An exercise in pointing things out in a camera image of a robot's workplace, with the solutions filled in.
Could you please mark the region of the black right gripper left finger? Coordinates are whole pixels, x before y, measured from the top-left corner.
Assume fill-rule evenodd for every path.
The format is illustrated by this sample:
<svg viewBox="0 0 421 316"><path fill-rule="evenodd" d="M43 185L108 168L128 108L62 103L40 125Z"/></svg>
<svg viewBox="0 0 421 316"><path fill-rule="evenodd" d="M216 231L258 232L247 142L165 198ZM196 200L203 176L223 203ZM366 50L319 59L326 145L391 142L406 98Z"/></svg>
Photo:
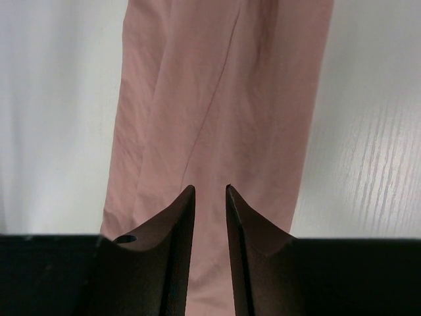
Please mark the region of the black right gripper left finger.
<svg viewBox="0 0 421 316"><path fill-rule="evenodd" d="M184 315L195 188L114 241L102 240L84 286L84 315Z"/></svg>

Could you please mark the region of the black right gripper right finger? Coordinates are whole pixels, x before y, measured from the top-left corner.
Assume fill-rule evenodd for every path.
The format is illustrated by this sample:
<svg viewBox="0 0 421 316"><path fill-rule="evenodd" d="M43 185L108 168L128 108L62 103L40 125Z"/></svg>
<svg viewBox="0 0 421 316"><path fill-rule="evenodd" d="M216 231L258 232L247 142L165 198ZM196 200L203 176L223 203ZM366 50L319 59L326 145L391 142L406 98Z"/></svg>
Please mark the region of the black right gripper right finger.
<svg viewBox="0 0 421 316"><path fill-rule="evenodd" d="M310 250L226 186L226 225L236 315L317 315L303 264Z"/></svg>

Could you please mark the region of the dusty pink graphic t-shirt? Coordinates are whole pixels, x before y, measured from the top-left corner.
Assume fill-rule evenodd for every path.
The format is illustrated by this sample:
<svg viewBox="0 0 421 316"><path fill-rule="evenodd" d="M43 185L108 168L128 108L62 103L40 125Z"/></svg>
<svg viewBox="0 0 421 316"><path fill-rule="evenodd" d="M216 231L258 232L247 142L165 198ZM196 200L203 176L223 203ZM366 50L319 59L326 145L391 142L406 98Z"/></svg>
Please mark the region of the dusty pink graphic t-shirt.
<svg viewBox="0 0 421 316"><path fill-rule="evenodd" d="M332 1L129 1L102 233L196 212L187 315L233 315L225 188L289 230Z"/></svg>

